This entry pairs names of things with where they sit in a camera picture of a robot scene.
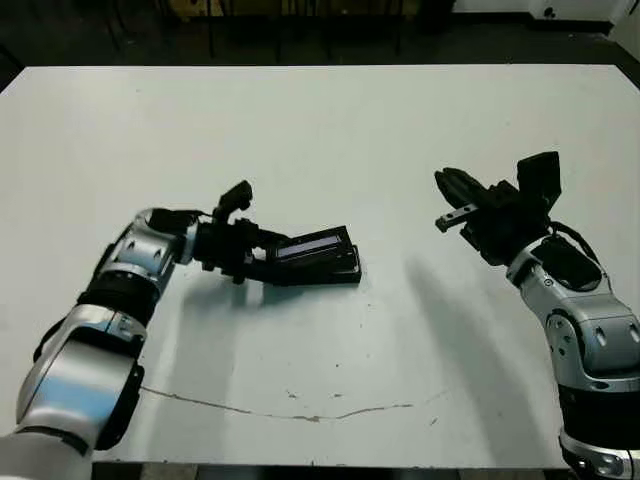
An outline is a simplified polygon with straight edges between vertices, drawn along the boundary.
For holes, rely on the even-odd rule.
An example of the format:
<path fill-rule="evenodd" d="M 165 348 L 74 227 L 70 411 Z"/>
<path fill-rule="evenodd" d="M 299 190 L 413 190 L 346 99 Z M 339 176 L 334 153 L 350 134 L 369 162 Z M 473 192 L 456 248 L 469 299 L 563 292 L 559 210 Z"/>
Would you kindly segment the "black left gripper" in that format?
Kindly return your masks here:
<path fill-rule="evenodd" d="M 254 261 L 252 250 L 259 246 L 276 245 L 288 239 L 285 234 L 261 229 L 247 219 L 236 220 L 233 224 L 211 220 L 198 225 L 192 256 L 201 263 L 203 270 L 213 271 L 219 268 L 235 284 L 250 279 L 282 285 L 282 268 L 266 261 Z"/>

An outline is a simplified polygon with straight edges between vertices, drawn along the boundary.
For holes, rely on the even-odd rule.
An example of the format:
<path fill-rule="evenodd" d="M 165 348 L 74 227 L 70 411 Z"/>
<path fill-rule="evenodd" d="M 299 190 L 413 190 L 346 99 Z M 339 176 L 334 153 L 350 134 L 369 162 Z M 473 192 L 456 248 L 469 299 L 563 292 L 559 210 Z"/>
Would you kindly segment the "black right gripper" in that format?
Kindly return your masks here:
<path fill-rule="evenodd" d="M 460 235 L 492 266 L 508 266 L 529 244 L 547 234 L 546 221 L 521 193 L 501 181 L 484 187 L 466 171 L 445 167 L 434 173 L 436 185 L 452 210 L 435 220 L 445 233 Z"/>

